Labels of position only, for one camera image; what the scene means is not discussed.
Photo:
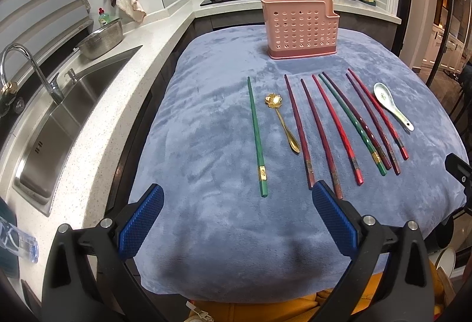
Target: stainless steel sink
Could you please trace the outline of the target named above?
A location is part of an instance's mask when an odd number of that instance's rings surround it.
[[[77,73],[77,82],[70,82],[64,89],[64,100],[60,105],[51,105],[31,136],[13,186],[46,216],[50,214],[54,189],[80,130],[102,93],[139,48],[110,57]]]

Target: pink plastic basket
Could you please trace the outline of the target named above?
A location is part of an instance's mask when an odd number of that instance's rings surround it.
[[[339,16],[333,11],[333,0],[261,1],[271,58],[336,53]]]

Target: blue gripper pad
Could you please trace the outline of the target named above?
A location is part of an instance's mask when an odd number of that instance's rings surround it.
[[[162,210],[162,206],[164,206],[162,187],[152,185],[146,194],[147,196],[131,216],[129,222],[121,229],[118,236],[118,255],[122,260],[132,258],[138,253],[150,228]]]
[[[313,205],[336,243],[339,252],[354,259],[357,256],[359,235],[344,211],[338,205],[331,189],[318,181],[312,189]]]

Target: green chopstick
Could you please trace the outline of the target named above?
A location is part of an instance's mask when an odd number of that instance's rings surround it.
[[[356,128],[357,132],[359,133],[360,137],[365,143],[365,146],[369,149],[369,152],[371,153],[372,159],[374,160],[375,164],[378,167],[378,170],[381,172],[381,174],[384,176],[386,174],[386,169],[385,165],[383,164],[381,158],[378,156],[377,150],[375,149],[374,145],[370,141],[369,137],[367,136],[367,133],[365,133],[364,129],[362,129],[362,126],[360,126],[359,121],[357,121],[357,118],[354,117],[354,114],[352,111],[348,108],[346,103],[343,101],[341,96],[334,90],[334,88],[326,81],[324,76],[322,74],[318,74],[318,76],[322,79],[322,81],[325,83],[327,88],[330,90],[330,92],[333,94],[334,98],[339,102],[339,105],[343,108],[344,112],[348,115],[349,119],[353,123],[354,127]]]
[[[263,145],[260,141],[259,124],[257,122],[256,105],[254,105],[253,89],[251,87],[251,79],[247,77],[247,88],[249,89],[249,100],[251,101],[251,113],[253,115],[254,138],[256,140],[257,166],[259,170],[259,187],[260,196],[267,197],[267,175],[264,165]]]

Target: orange pants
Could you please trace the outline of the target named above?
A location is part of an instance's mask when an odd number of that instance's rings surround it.
[[[443,310],[444,288],[433,264],[431,264],[431,272],[436,300],[434,314],[436,315]],[[353,314],[369,305],[381,277],[382,273],[370,278]],[[207,301],[194,301],[193,304],[208,312],[215,322],[307,322],[323,305],[331,291],[332,289],[323,290],[306,297],[273,304],[226,304]]]

